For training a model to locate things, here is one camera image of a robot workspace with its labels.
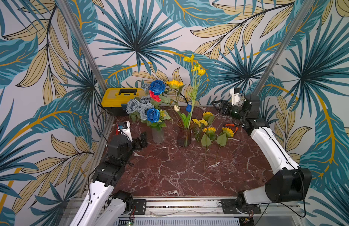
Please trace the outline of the tall sunflower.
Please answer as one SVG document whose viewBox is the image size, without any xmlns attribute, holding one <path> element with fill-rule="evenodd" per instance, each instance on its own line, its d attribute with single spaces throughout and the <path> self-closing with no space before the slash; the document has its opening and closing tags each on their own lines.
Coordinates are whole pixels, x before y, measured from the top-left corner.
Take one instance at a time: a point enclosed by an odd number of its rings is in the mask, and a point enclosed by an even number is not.
<svg viewBox="0 0 349 226">
<path fill-rule="evenodd" d="M 211 112 L 204 112 L 202 115 L 202 119 L 205 119 L 208 122 L 208 125 L 212 125 L 215 120 L 215 116 Z"/>
</svg>

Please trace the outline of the blue rose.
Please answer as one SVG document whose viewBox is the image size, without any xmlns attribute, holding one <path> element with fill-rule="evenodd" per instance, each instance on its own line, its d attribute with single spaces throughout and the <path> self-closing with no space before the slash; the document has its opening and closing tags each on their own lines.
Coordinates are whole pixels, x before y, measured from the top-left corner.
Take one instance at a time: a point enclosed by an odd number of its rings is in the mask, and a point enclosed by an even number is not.
<svg viewBox="0 0 349 226">
<path fill-rule="evenodd" d="M 166 85 L 164 84 L 163 81 L 161 80 L 155 80 L 150 84 L 150 91 L 152 91 L 154 93 L 154 95 L 161 95 L 165 89 L 166 89 Z"/>
<path fill-rule="evenodd" d="M 147 111 L 147 120 L 151 123 L 157 123 L 160 120 L 160 110 L 151 108 Z"/>
</svg>

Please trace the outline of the tall yellow blossom stem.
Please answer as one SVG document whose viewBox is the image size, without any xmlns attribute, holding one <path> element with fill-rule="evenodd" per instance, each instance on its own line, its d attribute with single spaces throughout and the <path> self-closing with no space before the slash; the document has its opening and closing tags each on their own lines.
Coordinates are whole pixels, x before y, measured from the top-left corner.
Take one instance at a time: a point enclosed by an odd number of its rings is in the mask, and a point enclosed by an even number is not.
<svg viewBox="0 0 349 226">
<path fill-rule="evenodd" d="M 190 129 L 191 127 L 191 118 L 192 118 L 192 114 L 193 114 L 193 109 L 195 106 L 195 102 L 197 99 L 197 93 L 198 93 L 198 89 L 200 86 L 200 80 L 201 77 L 206 73 L 206 70 L 203 68 L 202 65 L 200 65 L 196 60 L 195 60 L 195 55 L 192 54 L 190 57 L 185 57 L 184 58 L 185 62 L 191 63 L 191 87 L 192 90 L 191 92 L 189 92 L 189 96 L 191 98 L 191 107 L 190 107 L 190 111 L 186 117 L 185 120 L 185 128 L 186 129 Z"/>
</svg>

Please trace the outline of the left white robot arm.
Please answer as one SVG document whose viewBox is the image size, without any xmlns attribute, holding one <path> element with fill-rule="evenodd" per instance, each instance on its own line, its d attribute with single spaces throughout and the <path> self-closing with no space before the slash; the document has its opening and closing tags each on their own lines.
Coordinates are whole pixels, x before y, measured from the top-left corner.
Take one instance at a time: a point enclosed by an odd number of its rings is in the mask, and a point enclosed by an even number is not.
<svg viewBox="0 0 349 226">
<path fill-rule="evenodd" d="M 71 222 L 72 226 L 113 226 L 123 214 L 135 210 L 133 196 L 124 191 L 112 193 L 136 150 L 148 146 L 147 133 L 130 140 L 129 135 L 115 135 L 107 144 L 107 153 L 95 168 L 85 200 Z"/>
</svg>

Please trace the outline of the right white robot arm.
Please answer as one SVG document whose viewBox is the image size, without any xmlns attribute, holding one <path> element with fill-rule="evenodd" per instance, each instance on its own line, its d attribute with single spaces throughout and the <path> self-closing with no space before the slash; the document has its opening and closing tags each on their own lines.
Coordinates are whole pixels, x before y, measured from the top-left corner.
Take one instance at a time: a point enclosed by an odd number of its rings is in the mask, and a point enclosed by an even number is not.
<svg viewBox="0 0 349 226">
<path fill-rule="evenodd" d="M 232 102 L 212 101 L 212 106 L 224 115 L 238 119 L 241 127 L 257 143 L 273 172 L 264 186 L 238 192 L 234 208 L 247 213 L 259 204 L 305 201 L 312 173 L 296 163 L 280 145 L 267 121 L 260 116 L 257 96 L 234 94 Z"/>
</svg>

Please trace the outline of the clear glass vase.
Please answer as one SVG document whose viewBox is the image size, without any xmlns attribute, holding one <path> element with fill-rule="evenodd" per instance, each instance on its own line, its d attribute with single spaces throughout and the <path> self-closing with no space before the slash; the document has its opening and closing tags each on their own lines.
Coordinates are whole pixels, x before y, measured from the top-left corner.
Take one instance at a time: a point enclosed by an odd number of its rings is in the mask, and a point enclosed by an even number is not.
<svg viewBox="0 0 349 226">
<path fill-rule="evenodd" d="M 156 144 L 161 144 L 165 141 L 165 134 L 163 129 L 152 128 L 152 139 Z"/>
</svg>

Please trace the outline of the red pipe wrench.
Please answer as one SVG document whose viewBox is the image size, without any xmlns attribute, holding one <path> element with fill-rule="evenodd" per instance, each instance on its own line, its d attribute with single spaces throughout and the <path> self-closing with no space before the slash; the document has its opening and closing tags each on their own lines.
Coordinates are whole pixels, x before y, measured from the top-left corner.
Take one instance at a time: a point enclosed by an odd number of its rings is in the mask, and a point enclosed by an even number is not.
<svg viewBox="0 0 349 226">
<path fill-rule="evenodd" d="M 121 131 L 118 128 L 116 128 L 115 129 L 115 135 L 120 135 L 120 134 L 121 134 Z"/>
</svg>

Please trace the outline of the grey rose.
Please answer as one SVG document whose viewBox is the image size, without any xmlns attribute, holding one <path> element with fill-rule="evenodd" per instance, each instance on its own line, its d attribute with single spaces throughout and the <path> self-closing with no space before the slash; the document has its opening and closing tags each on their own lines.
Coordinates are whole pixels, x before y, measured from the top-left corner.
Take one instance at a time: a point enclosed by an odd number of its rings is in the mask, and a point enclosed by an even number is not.
<svg viewBox="0 0 349 226">
<path fill-rule="evenodd" d="M 138 99 L 134 98 L 128 101 L 126 105 L 126 113 L 132 114 L 134 112 L 137 112 L 137 110 L 140 108 L 141 103 Z"/>
<path fill-rule="evenodd" d="M 144 97 L 141 97 L 140 103 L 147 104 L 147 103 L 150 103 L 151 100 L 152 100 L 152 98 L 150 96 L 144 96 Z"/>
<path fill-rule="evenodd" d="M 154 108 L 154 106 L 150 102 L 146 104 L 141 104 L 141 106 L 138 109 L 138 112 L 140 114 L 140 119 L 147 120 L 147 112 L 152 108 Z"/>
</svg>

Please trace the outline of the small blue tulip bud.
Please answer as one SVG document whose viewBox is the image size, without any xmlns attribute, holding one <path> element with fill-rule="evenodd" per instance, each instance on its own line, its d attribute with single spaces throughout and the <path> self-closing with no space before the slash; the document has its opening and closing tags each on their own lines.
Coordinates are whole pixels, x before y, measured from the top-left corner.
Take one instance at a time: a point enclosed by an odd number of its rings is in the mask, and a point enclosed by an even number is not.
<svg viewBox="0 0 349 226">
<path fill-rule="evenodd" d="M 192 105 L 188 104 L 186 107 L 186 111 L 190 113 L 192 111 Z"/>
</svg>

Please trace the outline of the grey rose left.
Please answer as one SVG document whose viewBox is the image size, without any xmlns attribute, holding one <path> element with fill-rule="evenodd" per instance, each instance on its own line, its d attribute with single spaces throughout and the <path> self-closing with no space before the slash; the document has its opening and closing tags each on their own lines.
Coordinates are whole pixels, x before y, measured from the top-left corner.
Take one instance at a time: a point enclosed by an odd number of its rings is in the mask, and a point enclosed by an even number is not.
<svg viewBox="0 0 349 226">
<path fill-rule="evenodd" d="M 126 105 L 126 113 L 132 114 L 134 112 L 137 112 L 137 110 L 140 108 L 141 103 L 138 99 L 134 98 L 128 101 Z"/>
</svg>

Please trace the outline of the grey rose back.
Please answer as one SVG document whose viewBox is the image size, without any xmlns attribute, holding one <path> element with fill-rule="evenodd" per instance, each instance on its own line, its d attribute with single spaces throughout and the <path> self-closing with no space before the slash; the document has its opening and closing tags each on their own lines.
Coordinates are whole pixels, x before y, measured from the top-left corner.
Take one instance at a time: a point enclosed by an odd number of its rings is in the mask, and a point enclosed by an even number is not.
<svg viewBox="0 0 349 226">
<path fill-rule="evenodd" d="M 141 97 L 140 103 L 147 104 L 147 103 L 150 103 L 151 100 L 152 100 L 152 98 L 150 96 L 144 96 L 144 97 Z"/>
</svg>

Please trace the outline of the yellow black toolbox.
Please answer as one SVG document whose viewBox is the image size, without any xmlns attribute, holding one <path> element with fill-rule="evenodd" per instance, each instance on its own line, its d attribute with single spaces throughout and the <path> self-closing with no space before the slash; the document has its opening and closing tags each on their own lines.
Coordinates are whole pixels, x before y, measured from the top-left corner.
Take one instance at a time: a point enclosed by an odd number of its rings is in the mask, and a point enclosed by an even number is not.
<svg viewBox="0 0 349 226">
<path fill-rule="evenodd" d="M 126 105 L 134 98 L 141 98 L 145 92 L 141 88 L 108 88 L 103 96 L 101 106 L 114 114 L 126 116 Z"/>
</svg>

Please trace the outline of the red rose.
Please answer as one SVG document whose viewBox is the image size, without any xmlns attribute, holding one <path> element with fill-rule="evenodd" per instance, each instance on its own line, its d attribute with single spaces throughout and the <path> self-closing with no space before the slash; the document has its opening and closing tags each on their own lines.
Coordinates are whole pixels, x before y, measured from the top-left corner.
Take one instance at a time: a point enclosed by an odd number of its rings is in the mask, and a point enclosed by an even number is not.
<svg viewBox="0 0 349 226">
<path fill-rule="evenodd" d="M 150 95 L 150 97 L 154 100 L 154 101 L 156 101 L 156 102 L 161 102 L 161 99 L 160 99 L 160 97 L 158 96 L 158 95 L 155 95 L 154 94 L 154 92 L 153 91 L 149 91 L 149 95 Z"/>
</svg>

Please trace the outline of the orange handled pliers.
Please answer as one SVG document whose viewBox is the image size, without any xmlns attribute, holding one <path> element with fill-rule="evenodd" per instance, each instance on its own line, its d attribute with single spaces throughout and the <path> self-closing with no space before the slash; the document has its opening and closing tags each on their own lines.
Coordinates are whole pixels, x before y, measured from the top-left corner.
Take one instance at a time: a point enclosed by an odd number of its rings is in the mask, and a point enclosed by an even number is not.
<svg viewBox="0 0 349 226">
<path fill-rule="evenodd" d="M 238 129 L 239 129 L 239 127 L 238 127 L 237 125 L 235 125 L 235 124 L 230 124 L 230 123 L 225 124 L 225 127 L 232 129 L 234 134 L 236 134 L 236 132 L 237 132 Z"/>
</svg>

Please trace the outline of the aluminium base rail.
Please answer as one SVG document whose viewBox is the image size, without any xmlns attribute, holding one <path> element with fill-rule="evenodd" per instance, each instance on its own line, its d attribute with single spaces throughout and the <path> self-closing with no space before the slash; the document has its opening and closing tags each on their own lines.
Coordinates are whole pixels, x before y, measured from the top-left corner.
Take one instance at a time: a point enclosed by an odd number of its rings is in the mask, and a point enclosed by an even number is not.
<svg viewBox="0 0 349 226">
<path fill-rule="evenodd" d="M 131 202 L 108 199 L 103 207 L 81 199 L 69 202 L 61 226 L 303 226 L 302 202 L 258 204 L 238 211 L 230 197 L 135 197 Z"/>
</svg>

